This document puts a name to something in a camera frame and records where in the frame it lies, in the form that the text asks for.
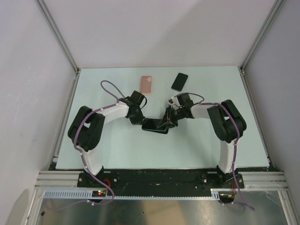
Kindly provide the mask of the dark teal smartphone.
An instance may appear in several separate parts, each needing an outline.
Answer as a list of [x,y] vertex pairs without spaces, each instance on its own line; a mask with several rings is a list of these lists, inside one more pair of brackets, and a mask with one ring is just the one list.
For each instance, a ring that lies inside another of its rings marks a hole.
[[156,127],[159,128],[160,119],[152,119],[152,118],[145,118],[142,127]]

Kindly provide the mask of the black phone case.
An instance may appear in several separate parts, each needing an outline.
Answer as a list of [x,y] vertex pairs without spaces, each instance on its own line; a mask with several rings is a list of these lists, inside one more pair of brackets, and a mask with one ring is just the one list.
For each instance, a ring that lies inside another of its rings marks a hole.
[[149,131],[149,132],[154,132],[154,133],[159,133],[159,134],[167,134],[168,130],[167,128],[158,128],[158,127],[142,127],[142,130],[144,131]]

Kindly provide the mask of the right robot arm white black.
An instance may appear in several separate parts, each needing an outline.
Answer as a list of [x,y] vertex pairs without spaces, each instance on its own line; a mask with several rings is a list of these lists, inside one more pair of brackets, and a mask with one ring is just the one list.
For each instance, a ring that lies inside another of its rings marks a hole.
[[246,121],[230,99],[221,103],[208,103],[204,101],[204,97],[197,95],[201,101],[195,103],[190,95],[191,93],[186,92],[171,97],[158,127],[174,128],[182,119],[209,119],[220,140],[217,184],[222,188],[229,187],[233,182],[238,185],[237,145],[247,129]]

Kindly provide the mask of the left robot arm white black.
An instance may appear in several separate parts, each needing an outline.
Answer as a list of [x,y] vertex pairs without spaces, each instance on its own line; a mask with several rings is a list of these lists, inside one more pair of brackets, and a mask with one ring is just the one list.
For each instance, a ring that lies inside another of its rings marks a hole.
[[99,187],[104,182],[104,176],[100,173],[103,165],[93,153],[100,142],[104,125],[119,118],[127,118],[131,124],[141,125],[145,119],[141,104],[146,100],[142,93],[133,91],[131,96],[119,98],[112,105],[94,110],[82,106],[78,110],[67,135],[80,152],[84,169],[89,173],[87,180],[92,186]]

